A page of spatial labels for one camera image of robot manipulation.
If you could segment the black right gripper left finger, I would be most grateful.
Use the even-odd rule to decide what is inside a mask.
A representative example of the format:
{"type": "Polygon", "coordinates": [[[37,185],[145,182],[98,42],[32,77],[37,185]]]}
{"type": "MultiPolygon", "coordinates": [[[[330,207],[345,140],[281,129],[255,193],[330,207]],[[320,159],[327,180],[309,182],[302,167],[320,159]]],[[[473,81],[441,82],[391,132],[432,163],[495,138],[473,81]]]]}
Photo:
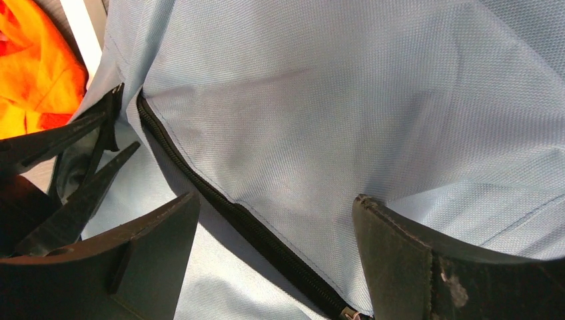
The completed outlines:
{"type": "Polygon", "coordinates": [[[2,319],[172,319],[199,220],[185,193],[44,257],[1,260],[2,319]]]}

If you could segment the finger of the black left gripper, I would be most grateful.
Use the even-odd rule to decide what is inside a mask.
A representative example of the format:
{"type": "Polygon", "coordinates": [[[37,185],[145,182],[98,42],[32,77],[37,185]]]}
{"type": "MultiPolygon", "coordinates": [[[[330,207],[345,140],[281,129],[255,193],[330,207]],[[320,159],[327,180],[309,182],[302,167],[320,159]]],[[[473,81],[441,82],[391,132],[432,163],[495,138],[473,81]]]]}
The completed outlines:
{"type": "Polygon", "coordinates": [[[117,173],[140,147],[133,142],[86,180],[69,200],[16,246],[20,255],[46,256],[76,243],[86,224],[97,213],[117,173]]]}
{"type": "Polygon", "coordinates": [[[55,129],[2,139],[1,176],[28,172],[100,127],[107,118],[107,113],[102,111],[55,129]]]}

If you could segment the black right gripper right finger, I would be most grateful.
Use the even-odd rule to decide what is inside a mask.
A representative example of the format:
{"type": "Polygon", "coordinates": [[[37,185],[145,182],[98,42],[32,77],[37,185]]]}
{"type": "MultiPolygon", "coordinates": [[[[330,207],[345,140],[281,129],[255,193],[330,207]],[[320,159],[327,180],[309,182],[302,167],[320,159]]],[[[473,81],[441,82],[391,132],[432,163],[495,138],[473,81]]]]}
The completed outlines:
{"type": "Polygon", "coordinates": [[[564,260],[484,249],[368,195],[352,220],[375,319],[563,319],[564,260]]]}

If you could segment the light blue backpack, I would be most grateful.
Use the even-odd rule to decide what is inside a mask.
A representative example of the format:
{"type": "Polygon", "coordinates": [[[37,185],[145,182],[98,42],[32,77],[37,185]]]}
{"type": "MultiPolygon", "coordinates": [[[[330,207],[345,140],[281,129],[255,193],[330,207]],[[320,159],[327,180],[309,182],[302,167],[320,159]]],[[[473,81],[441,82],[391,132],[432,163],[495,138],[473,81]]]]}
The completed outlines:
{"type": "Polygon", "coordinates": [[[118,85],[82,237],[198,195],[175,319],[374,318],[358,195],[564,260],[563,1],[111,1],[80,112],[118,85]]]}

